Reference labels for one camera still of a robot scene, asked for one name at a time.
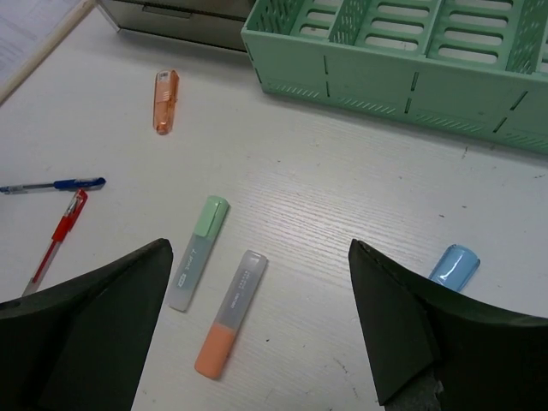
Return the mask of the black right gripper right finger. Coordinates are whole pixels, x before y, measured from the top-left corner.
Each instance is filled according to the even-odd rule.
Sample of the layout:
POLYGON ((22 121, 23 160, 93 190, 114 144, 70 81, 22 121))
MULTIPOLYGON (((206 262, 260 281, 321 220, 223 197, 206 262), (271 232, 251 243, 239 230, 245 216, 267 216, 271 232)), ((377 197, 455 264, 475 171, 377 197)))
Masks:
POLYGON ((447 289, 363 241, 348 262, 380 406, 546 409, 546 319, 447 289))

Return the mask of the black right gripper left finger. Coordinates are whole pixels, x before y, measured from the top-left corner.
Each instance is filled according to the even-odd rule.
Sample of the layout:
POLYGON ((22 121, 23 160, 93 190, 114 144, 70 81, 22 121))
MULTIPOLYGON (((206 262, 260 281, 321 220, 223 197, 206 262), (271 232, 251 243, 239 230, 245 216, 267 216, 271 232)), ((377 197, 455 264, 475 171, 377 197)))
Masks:
POLYGON ((173 261, 157 239, 1 305, 3 410, 129 410, 173 261))

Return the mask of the clear drawer storage box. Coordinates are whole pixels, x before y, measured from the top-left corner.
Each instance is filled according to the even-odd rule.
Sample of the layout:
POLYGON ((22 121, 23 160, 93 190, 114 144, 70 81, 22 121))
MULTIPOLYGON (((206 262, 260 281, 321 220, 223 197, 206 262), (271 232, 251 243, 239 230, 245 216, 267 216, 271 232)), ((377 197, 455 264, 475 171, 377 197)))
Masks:
POLYGON ((244 51, 241 30, 254 1, 98 1, 119 29, 244 51))

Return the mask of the mesh document pouch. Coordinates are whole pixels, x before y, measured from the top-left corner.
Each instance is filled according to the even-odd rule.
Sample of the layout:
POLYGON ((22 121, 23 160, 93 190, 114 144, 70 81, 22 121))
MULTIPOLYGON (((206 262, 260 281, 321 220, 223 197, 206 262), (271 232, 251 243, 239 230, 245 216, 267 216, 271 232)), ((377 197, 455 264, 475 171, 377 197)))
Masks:
POLYGON ((94 1, 1 2, 4 101, 89 13, 94 1))

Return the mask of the blue pen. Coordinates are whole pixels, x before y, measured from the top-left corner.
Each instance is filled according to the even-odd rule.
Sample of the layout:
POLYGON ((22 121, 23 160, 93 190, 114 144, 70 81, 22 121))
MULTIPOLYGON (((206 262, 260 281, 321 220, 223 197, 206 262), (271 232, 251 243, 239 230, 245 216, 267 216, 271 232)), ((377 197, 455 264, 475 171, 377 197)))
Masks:
POLYGON ((76 191, 78 189, 96 189, 101 188, 106 183, 103 177, 94 177, 87 179, 66 179, 53 182, 42 182, 34 184, 8 185, 1 187, 2 194, 27 194, 30 192, 56 190, 56 191, 76 191))

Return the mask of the red pen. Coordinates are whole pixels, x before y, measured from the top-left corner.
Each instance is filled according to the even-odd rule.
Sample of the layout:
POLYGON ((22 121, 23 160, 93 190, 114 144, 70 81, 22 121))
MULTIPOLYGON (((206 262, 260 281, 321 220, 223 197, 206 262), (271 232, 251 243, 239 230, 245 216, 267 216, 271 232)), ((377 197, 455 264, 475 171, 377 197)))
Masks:
POLYGON ((64 212, 51 237, 51 243, 48 246, 44 257, 40 260, 38 268, 29 280, 22 296, 33 294, 38 290, 39 285, 49 270, 51 262, 55 258, 59 247, 64 242, 67 234, 74 227, 78 217, 80 216, 81 211, 86 204, 87 198, 88 195, 83 189, 80 188, 75 192, 67 210, 64 212))

